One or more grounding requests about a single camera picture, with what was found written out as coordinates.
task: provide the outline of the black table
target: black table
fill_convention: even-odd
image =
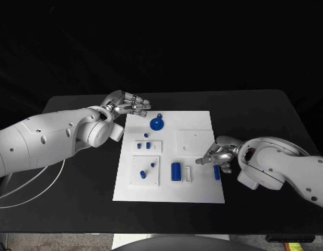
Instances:
[[[285,94],[278,90],[140,94],[153,110],[209,110],[215,137],[240,140],[275,136],[299,145],[311,155],[314,143]],[[105,95],[53,97],[43,112],[98,105]],[[124,126],[125,116],[117,123]],[[108,140],[66,160],[60,177],[46,193],[27,204],[0,210],[0,232],[203,233],[323,235],[323,208],[305,201],[285,184],[279,191],[253,191],[238,181],[239,166],[222,175],[225,204],[112,201],[121,141]],[[33,197],[52,182],[60,163],[0,206]],[[39,170],[13,174],[9,189]]]

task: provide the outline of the floor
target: floor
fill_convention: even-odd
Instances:
[[[112,237],[112,234],[0,234],[0,242],[12,251],[105,251],[111,250]],[[263,235],[229,235],[229,238],[263,250],[285,251],[284,244],[265,242]],[[301,246],[304,251],[323,251],[323,236]]]

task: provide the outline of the blue block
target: blue block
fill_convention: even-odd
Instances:
[[[215,178],[216,178],[216,180],[219,180],[220,179],[220,177],[219,177],[219,166],[215,165],[213,168],[215,168]]]
[[[171,181],[181,181],[180,163],[171,163]]]
[[[145,175],[144,171],[140,171],[140,176],[141,176],[141,179],[145,179],[147,175]]]

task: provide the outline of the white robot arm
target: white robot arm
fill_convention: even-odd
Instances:
[[[242,169],[238,181],[251,189],[262,185],[279,190],[288,181],[305,200],[323,207],[323,157],[310,156],[295,144],[274,137],[243,143],[220,136],[196,163],[213,162],[223,173],[229,173],[233,157]]]
[[[112,92],[99,106],[36,115],[0,130],[0,177],[50,166],[108,137],[118,141],[124,128],[120,114],[145,117],[150,102],[122,91]]]

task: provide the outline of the robotic hand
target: robotic hand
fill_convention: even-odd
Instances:
[[[118,90],[99,106],[26,118],[0,130],[0,177],[53,165],[108,137],[118,141],[124,128],[114,120],[125,113],[145,117],[150,108],[147,100]]]
[[[274,137],[242,142],[219,136],[196,164],[213,162],[230,173],[233,157],[240,166],[238,181],[245,186],[279,190],[288,181],[304,199],[323,207],[323,157],[310,156],[295,144]]]

